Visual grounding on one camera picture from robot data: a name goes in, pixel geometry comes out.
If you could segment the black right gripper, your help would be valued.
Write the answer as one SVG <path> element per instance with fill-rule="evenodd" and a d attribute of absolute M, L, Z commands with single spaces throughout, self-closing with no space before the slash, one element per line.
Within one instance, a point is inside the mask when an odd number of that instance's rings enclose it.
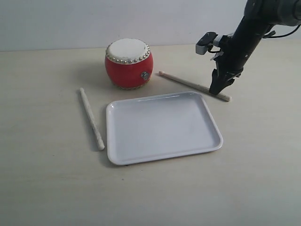
<path fill-rule="evenodd" d="M 215 55 L 216 69 L 212 71 L 211 94 L 220 94 L 239 77 L 253 53 L 253 41 L 236 35 L 223 35 L 216 43 L 220 53 Z"/>

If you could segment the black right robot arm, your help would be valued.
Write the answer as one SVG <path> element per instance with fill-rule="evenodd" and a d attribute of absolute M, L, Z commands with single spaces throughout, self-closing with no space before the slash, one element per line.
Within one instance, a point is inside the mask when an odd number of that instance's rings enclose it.
<path fill-rule="evenodd" d="M 219 94 L 239 77 L 259 42 L 275 25 L 295 27 L 301 24 L 299 0 L 249 0 L 244 15 L 232 35 L 219 41 L 221 52 L 216 54 L 216 69 L 212 72 L 209 92 Z"/>

